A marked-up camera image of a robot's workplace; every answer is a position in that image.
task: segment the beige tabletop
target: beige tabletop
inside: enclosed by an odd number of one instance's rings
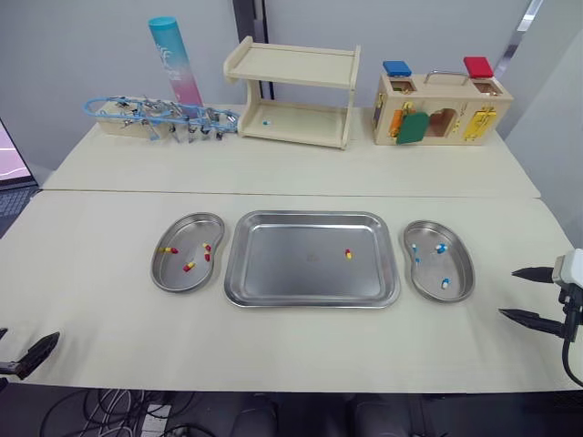
[[[361,108],[355,109],[344,151],[235,135],[191,144],[176,143],[171,137],[149,141],[107,135],[94,126],[44,188],[286,196],[540,196],[496,132],[482,146],[376,146],[370,110]]]
[[[402,290],[382,310],[244,309],[225,296],[233,230],[256,209],[369,211],[391,233]],[[212,211],[226,233],[211,280],[171,294],[149,276],[177,218]],[[407,278],[405,226],[432,219],[464,241],[476,269],[469,299],[439,304]],[[506,319],[520,308],[562,320],[558,288],[510,272],[571,249],[552,214],[526,198],[367,198],[55,192],[35,196],[0,240],[0,356],[62,332],[27,381],[201,391],[492,392],[577,387],[561,340]],[[581,374],[578,341],[571,365]]]

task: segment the pink and blue tube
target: pink and blue tube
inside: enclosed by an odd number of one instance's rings
[[[176,18],[158,16],[149,20],[148,25],[176,99],[183,105],[202,106]]]

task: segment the gray wall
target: gray wall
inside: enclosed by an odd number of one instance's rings
[[[200,93],[243,103],[222,63],[239,43],[230,0],[2,0],[0,117],[26,162],[55,169],[93,125],[91,97],[173,98],[148,20],[174,15]]]
[[[540,88],[581,30],[581,0],[545,0],[508,69],[501,78],[515,101],[498,125],[506,137],[533,102]]]
[[[504,54],[529,0],[269,0],[270,42],[351,50],[362,46],[356,105],[373,104],[384,60],[414,73],[465,71],[464,56]],[[276,86],[283,100],[342,105],[346,92]]]
[[[506,138],[574,246],[583,247],[583,31]]]

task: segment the wooden shelf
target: wooden shelf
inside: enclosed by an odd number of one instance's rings
[[[261,100],[240,126],[243,136],[343,147],[345,107],[319,107]]]
[[[223,65],[231,83],[247,80],[240,135],[345,148],[354,103],[360,47],[354,51],[278,46],[243,39]],[[347,107],[321,107],[261,99],[259,81],[348,90]]]
[[[225,61],[225,76],[350,89],[358,52],[253,43],[245,38]]]

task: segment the stainless steel tray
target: stainless steel tray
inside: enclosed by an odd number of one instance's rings
[[[237,305],[381,308],[399,289],[389,231],[373,214],[255,211],[235,229],[225,292]]]
[[[437,251],[440,244],[447,246],[443,253]],[[464,243],[451,229],[434,221],[414,221],[404,230],[404,246],[411,260],[411,280],[425,297],[458,302],[470,295],[474,265]]]
[[[151,277],[165,291],[181,293],[195,290],[205,284],[212,273],[214,254],[225,232],[219,216],[208,212],[189,214],[177,220],[164,233],[154,249]],[[210,260],[205,260],[203,243],[210,245]],[[161,248],[175,248],[178,253],[160,252]],[[196,266],[184,271],[189,262]]]

